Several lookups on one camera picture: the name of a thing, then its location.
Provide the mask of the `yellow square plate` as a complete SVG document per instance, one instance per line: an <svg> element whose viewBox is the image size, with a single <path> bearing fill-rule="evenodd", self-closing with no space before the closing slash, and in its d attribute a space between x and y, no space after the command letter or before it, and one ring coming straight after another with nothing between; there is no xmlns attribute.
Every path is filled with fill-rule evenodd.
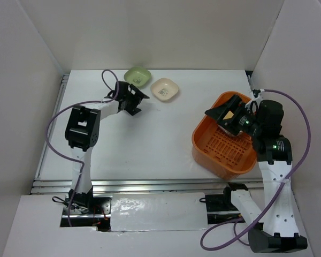
<svg viewBox="0 0 321 257"><path fill-rule="evenodd" d="M229 111L223 118L223 120L228 120L231 119L234 116L234 113L232 113L231 111Z"/></svg>

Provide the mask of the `green plate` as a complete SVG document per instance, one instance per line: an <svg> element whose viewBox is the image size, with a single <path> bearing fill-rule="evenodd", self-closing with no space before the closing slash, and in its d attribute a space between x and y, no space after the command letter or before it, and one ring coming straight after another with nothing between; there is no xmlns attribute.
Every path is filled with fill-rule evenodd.
<svg viewBox="0 0 321 257"><path fill-rule="evenodd" d="M124 74L124 80L137 88L145 86L151 79L151 72L143 67L135 66Z"/></svg>

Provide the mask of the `cream plate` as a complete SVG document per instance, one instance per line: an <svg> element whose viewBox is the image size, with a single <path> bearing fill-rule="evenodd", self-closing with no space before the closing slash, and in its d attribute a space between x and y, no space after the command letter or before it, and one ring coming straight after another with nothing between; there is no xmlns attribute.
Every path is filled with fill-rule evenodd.
<svg viewBox="0 0 321 257"><path fill-rule="evenodd" d="M179 92L179 86L168 78L155 81L150 87L151 93L162 102L172 100Z"/></svg>

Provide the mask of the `orange plastic bin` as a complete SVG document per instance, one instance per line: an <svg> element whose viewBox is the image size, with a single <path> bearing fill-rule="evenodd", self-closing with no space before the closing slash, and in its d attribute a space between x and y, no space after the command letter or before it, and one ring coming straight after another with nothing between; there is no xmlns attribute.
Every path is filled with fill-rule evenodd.
<svg viewBox="0 0 321 257"><path fill-rule="evenodd" d="M192 156L196 163L224 180L244 175L256 164L249 135L230 137L206 115L192 134Z"/></svg>

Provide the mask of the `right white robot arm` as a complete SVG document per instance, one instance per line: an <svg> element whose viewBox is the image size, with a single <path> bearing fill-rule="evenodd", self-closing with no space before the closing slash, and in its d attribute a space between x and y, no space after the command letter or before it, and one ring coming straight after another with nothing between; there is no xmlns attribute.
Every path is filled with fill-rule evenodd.
<svg viewBox="0 0 321 257"><path fill-rule="evenodd" d="M291 196L292 148L280 134L284 116L282 104L262 100L252 112L252 103L242 102L233 95L224 104L205 114L216 121L227 134L248 134L261 170L265 208L260 210L248 189L241 184L229 184L222 197L225 208L237 208L247 225L248 242L254 253L291 253L308 247L300 235L293 213Z"/></svg>

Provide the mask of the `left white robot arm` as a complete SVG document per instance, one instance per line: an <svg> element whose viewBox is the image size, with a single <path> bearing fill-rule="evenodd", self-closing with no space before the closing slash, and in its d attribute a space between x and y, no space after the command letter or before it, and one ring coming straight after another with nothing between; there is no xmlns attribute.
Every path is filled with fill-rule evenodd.
<svg viewBox="0 0 321 257"><path fill-rule="evenodd" d="M65 139L71 148L73 168L69 200L82 213L93 211L93 185L91 182L91 154L98 142L101 120L126 111L131 116L141 111L138 105L149 96L127 82L119 81L103 102L75 105L65 130Z"/></svg>

